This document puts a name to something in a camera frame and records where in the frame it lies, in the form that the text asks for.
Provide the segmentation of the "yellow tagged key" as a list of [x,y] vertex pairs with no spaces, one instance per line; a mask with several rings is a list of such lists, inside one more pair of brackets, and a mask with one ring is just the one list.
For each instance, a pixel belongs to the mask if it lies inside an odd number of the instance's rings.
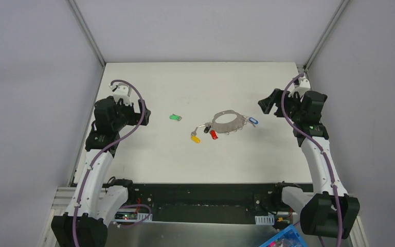
[[198,130],[198,128],[199,128],[199,127],[196,127],[196,128],[191,132],[191,134],[190,134],[190,139],[191,139],[193,142],[197,143],[197,144],[199,144],[199,143],[201,142],[200,139],[196,136],[196,135],[197,135],[197,130]]

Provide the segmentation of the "blue tagged key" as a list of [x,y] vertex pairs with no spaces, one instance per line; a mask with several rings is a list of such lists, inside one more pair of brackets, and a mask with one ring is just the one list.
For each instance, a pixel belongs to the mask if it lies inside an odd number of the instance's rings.
[[249,117],[248,118],[248,122],[250,122],[252,125],[253,125],[253,127],[256,127],[256,125],[259,123],[255,118],[253,118],[253,117]]

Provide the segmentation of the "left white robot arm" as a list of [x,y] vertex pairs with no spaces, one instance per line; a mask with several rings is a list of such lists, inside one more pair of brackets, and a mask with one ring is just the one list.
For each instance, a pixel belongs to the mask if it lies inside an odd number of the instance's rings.
[[145,101],[138,100],[140,111],[136,113],[133,103],[125,103],[127,99],[108,96],[94,105],[94,120],[85,141],[85,172],[66,211],[51,222],[59,246],[105,246],[108,226],[120,206],[130,208],[136,203],[135,192],[128,189],[132,181],[112,185],[100,197],[107,170],[123,140],[119,132],[131,126],[129,136],[149,123],[151,112]]

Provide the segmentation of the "red tagged key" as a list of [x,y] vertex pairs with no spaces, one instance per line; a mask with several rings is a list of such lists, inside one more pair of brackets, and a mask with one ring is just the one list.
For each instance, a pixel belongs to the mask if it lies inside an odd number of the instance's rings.
[[215,130],[210,130],[209,133],[210,133],[211,138],[212,138],[213,140],[218,139],[218,136],[217,136]]

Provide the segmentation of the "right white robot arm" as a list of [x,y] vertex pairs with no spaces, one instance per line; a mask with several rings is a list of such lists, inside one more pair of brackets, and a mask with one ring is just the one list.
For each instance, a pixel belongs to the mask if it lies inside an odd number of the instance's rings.
[[273,210],[290,207],[300,216],[304,234],[347,239],[360,211],[358,198],[348,194],[342,185],[330,154],[329,135],[321,123],[321,112],[328,96],[316,91],[303,95],[275,89],[268,97],[259,100],[264,114],[274,113],[293,127],[298,147],[306,157],[313,183],[313,195],[304,192],[294,183],[280,182],[270,194]]

